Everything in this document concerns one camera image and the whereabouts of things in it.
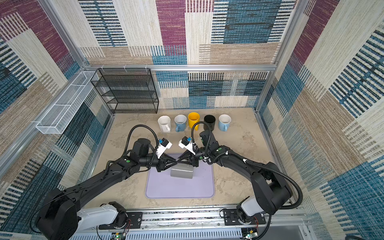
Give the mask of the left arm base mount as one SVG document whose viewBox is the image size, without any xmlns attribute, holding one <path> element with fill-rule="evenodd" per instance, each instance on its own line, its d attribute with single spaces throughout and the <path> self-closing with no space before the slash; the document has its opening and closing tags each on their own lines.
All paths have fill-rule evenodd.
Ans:
<svg viewBox="0 0 384 240">
<path fill-rule="evenodd" d="M 139 229 L 142 224 L 143 212 L 127 212 L 126 209 L 117 202 L 109 202 L 115 207 L 118 215 L 115 220 L 108 225 L 98 226 L 99 230 L 125 230 Z"/>
</svg>

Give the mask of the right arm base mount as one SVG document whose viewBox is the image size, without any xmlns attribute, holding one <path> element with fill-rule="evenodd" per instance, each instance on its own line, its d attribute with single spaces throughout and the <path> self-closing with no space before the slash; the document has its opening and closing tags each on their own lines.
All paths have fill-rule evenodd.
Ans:
<svg viewBox="0 0 384 240">
<path fill-rule="evenodd" d="M 253 216 L 248 216 L 242 210 L 223 208 L 219 215 L 224 219 L 226 226 L 236 225 L 264 225 L 267 223 L 266 218 L 260 213 Z"/>
</svg>

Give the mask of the white pink mug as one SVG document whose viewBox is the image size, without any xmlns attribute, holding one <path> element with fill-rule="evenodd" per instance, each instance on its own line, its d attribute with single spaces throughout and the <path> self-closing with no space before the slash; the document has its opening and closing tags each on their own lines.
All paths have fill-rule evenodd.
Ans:
<svg viewBox="0 0 384 240">
<path fill-rule="evenodd" d="M 161 116 L 158 118 L 158 124 L 162 133 L 171 132 L 171 118 L 169 116 Z"/>
</svg>

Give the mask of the teal dotted floral mug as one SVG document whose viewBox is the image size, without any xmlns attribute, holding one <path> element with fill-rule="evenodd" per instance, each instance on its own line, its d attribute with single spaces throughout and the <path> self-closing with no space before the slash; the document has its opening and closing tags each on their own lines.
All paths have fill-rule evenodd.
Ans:
<svg viewBox="0 0 384 240">
<path fill-rule="evenodd" d="M 183 132 L 187 128 L 187 117 L 185 115 L 177 115 L 174 119 L 176 124 L 176 132 Z"/>
</svg>

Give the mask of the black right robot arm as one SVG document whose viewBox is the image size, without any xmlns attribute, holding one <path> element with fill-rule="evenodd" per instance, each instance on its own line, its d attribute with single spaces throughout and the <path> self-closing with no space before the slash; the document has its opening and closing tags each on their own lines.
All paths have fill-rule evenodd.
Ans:
<svg viewBox="0 0 384 240">
<path fill-rule="evenodd" d="M 274 215 L 278 210 L 294 209 L 300 203 L 286 205 L 293 192 L 289 186 L 293 180 L 279 171 L 272 162 L 267 164 L 251 161 L 227 146 L 219 145 L 209 131 L 200 133 L 203 147 L 199 148 L 192 138 L 183 137 L 179 147 L 186 151 L 180 160 L 188 159 L 194 167 L 200 160 L 207 164 L 218 164 L 242 175 L 252 184 L 254 196 L 248 197 L 237 205 L 237 215 L 242 224 L 252 221 L 254 215 L 267 213 Z"/>
</svg>

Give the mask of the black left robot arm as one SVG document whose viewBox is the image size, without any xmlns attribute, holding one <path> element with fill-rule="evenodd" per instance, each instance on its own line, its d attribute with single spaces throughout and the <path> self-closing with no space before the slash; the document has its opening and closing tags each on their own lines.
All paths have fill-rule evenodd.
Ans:
<svg viewBox="0 0 384 240">
<path fill-rule="evenodd" d="M 177 161 L 165 153 L 172 143 L 166 139 L 158 141 L 149 153 L 151 142 L 140 138 L 132 150 L 112 161 L 105 170 L 65 190 L 54 189 L 46 195 L 43 206 L 33 215 L 31 225 L 49 240 L 68 240 L 76 232 L 99 225 L 122 224 L 127 220 L 126 210 L 116 202 L 84 210 L 83 207 L 113 185 L 127 180 L 142 167 L 155 167 L 159 172 Z"/>
</svg>

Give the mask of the grey mug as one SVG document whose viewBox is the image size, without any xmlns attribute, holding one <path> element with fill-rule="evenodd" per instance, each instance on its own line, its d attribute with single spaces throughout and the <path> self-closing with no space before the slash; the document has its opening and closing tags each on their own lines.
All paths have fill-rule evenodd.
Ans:
<svg viewBox="0 0 384 240">
<path fill-rule="evenodd" d="M 171 168 L 171 177 L 192 179 L 194 175 L 194 167 L 188 164 L 179 163 Z"/>
</svg>

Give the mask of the black mug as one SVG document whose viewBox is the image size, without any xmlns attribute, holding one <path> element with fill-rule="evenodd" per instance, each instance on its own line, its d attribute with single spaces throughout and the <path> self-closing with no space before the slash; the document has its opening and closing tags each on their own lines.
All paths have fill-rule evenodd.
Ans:
<svg viewBox="0 0 384 240">
<path fill-rule="evenodd" d="M 216 123 L 216 118 L 213 115 L 206 115 L 204 117 L 204 122 L 206 125 L 204 125 L 204 130 L 207 130 L 208 128 L 213 131 L 215 129 L 215 123 Z"/>
</svg>

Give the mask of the light blue mug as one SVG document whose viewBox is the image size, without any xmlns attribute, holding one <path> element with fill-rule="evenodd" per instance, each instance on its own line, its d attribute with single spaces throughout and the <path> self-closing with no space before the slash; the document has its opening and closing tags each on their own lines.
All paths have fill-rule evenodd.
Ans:
<svg viewBox="0 0 384 240">
<path fill-rule="evenodd" d="M 219 116 L 219 129 L 222 132 L 227 132 L 230 127 L 232 118 L 229 115 L 222 114 Z"/>
</svg>

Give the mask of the yellow mug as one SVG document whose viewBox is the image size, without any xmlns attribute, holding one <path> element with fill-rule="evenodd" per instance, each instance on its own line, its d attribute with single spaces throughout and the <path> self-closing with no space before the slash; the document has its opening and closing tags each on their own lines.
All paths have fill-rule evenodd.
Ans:
<svg viewBox="0 0 384 240">
<path fill-rule="evenodd" d="M 188 124 L 190 129 L 193 128 L 194 124 L 200 121 L 200 115 L 196 112 L 191 112 L 188 114 Z"/>
</svg>

